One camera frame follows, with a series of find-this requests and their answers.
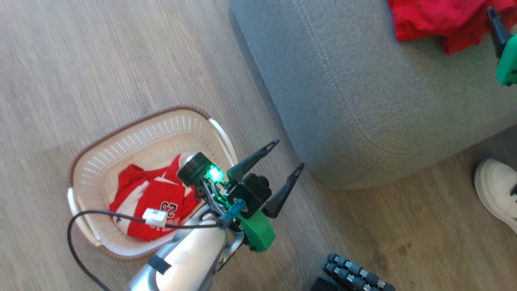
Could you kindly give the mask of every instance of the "white cable connector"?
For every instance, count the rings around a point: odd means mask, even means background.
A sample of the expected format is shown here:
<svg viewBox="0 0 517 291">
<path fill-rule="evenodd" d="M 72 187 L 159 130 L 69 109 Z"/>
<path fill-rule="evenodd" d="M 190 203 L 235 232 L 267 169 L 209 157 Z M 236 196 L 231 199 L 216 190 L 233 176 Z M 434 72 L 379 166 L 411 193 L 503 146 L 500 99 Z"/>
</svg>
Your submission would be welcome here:
<svg viewBox="0 0 517 291">
<path fill-rule="evenodd" d="M 142 218 L 145 219 L 145 224 L 165 227 L 165 224 L 167 223 L 167 212 L 147 208 L 144 215 L 142 215 Z"/>
</svg>

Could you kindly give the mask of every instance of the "gray sofa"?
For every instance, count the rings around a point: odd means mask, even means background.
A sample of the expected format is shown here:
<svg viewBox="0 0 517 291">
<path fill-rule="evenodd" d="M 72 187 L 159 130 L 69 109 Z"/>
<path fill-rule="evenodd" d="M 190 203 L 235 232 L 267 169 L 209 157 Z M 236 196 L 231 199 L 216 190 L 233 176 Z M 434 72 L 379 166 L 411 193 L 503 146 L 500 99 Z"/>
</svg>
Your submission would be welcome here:
<svg viewBox="0 0 517 291">
<path fill-rule="evenodd" d="M 517 124 L 489 37 L 398 43 L 385 0 L 232 0 L 296 153 L 335 188 L 392 182 Z"/>
</svg>

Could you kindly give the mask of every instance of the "laminate floor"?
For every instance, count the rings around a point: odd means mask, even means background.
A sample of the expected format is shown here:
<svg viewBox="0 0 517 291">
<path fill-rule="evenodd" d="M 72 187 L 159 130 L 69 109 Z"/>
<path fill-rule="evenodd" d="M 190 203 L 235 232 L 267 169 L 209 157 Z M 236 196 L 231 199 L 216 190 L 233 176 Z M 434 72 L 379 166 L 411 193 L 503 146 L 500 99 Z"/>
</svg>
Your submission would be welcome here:
<svg viewBox="0 0 517 291">
<path fill-rule="evenodd" d="M 282 177 L 299 163 L 226 0 L 7 1 L 2 12 L 1 290 L 98 289 L 66 245 L 67 172 L 83 147 L 146 114 L 199 106 L 240 158 L 281 139 L 257 173 Z M 515 153 L 517 127 L 373 189 L 330 191 L 304 173 L 271 249 L 241 249 L 212 290 L 308 290 L 332 252 L 398 290 L 515 290 L 517 236 L 472 185 L 475 163 L 517 167 Z M 273 189 L 284 182 L 275 176 Z M 113 290 L 145 263 L 106 258 L 77 229 L 73 238 Z"/>
</svg>

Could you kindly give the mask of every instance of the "white sneaker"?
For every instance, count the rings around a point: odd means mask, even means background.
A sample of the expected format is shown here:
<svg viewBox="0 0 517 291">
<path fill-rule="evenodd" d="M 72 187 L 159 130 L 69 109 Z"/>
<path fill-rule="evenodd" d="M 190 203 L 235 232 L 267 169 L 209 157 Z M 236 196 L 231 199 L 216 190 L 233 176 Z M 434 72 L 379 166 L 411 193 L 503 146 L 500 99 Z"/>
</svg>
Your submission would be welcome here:
<svg viewBox="0 0 517 291">
<path fill-rule="evenodd" d="M 517 234 L 517 172 L 487 159 L 477 167 L 474 185 L 486 209 Z"/>
</svg>

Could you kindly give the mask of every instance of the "red cloth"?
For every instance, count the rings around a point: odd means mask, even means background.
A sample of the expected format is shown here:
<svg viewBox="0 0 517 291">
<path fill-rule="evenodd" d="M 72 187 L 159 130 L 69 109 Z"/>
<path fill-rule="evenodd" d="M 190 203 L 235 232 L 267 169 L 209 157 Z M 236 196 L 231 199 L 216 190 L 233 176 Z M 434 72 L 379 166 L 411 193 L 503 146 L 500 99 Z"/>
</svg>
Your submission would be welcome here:
<svg viewBox="0 0 517 291">
<path fill-rule="evenodd" d="M 176 176 L 180 167 L 178 155 L 170 166 L 144 171 L 129 165 L 118 175 L 118 190 L 110 211 L 142 217 L 147 208 L 168 212 L 167 224 L 179 224 L 194 210 L 199 201 L 190 187 L 185 187 Z M 145 241 L 160 238 L 174 229 L 160 228 L 128 220 L 113 218 L 117 227 L 131 237 Z"/>
<path fill-rule="evenodd" d="M 517 23 L 517 0 L 388 0 L 388 5 L 398 41 L 443 36 L 446 54 L 480 44 L 490 32 L 490 6 L 508 29 Z"/>
</svg>

